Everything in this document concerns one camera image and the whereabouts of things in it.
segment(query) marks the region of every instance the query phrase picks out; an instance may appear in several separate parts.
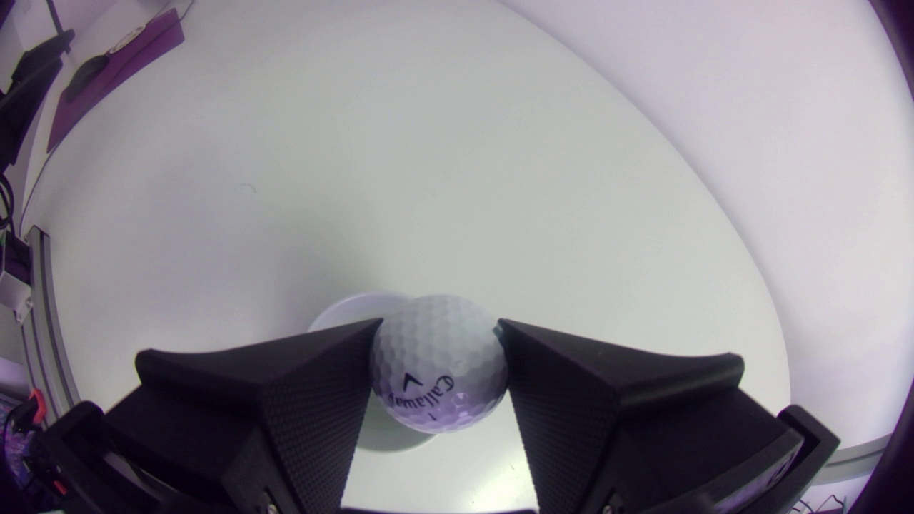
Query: red component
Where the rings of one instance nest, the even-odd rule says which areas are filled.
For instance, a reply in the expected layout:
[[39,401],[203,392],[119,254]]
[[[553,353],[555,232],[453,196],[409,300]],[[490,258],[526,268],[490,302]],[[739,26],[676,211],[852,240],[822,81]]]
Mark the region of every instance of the red component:
[[32,424],[38,426],[44,421],[45,415],[48,413],[48,406],[45,404],[45,395],[42,394],[41,391],[33,389],[31,394],[28,395],[28,399],[35,399],[35,403],[38,405],[38,410],[35,411],[35,417],[32,418]]

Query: white table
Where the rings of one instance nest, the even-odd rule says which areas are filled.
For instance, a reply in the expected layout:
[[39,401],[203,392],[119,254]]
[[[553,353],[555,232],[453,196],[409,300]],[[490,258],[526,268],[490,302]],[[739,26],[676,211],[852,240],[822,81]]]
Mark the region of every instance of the white table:
[[[723,212],[646,118],[523,18],[486,2],[200,0],[183,27],[74,128],[26,214],[53,240],[83,399],[107,409],[135,387],[140,349],[302,333],[334,300],[388,289],[636,348],[734,351],[746,392],[789,402],[778,317]],[[415,450],[357,450],[344,505],[534,507],[510,398]]]

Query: white cup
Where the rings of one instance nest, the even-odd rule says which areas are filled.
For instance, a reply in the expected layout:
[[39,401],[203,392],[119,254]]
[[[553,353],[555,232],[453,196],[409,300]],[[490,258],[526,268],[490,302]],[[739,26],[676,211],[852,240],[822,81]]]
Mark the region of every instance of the white cup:
[[[327,307],[308,332],[384,317],[408,300],[410,297],[405,294],[388,291],[353,294]],[[376,452],[401,452],[427,443],[432,437],[433,434],[416,432],[391,417],[372,391],[356,445]]]

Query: golf ball dimple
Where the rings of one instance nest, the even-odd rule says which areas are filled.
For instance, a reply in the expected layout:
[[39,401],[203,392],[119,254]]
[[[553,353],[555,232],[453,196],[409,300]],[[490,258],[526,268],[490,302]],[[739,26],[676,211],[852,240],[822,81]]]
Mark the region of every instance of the golf ball dimple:
[[384,316],[371,350],[371,380],[384,408],[427,434],[472,426],[505,395],[497,322],[450,294],[414,298]]

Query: metal frame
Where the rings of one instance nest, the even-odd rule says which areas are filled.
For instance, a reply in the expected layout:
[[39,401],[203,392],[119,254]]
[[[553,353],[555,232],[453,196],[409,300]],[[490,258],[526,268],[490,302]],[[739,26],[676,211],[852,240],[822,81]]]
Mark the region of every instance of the metal frame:
[[33,227],[26,241],[32,259],[32,308],[22,319],[26,374],[32,387],[44,393],[48,405],[45,423],[53,424],[80,402],[80,396],[60,333],[51,279],[50,237]]

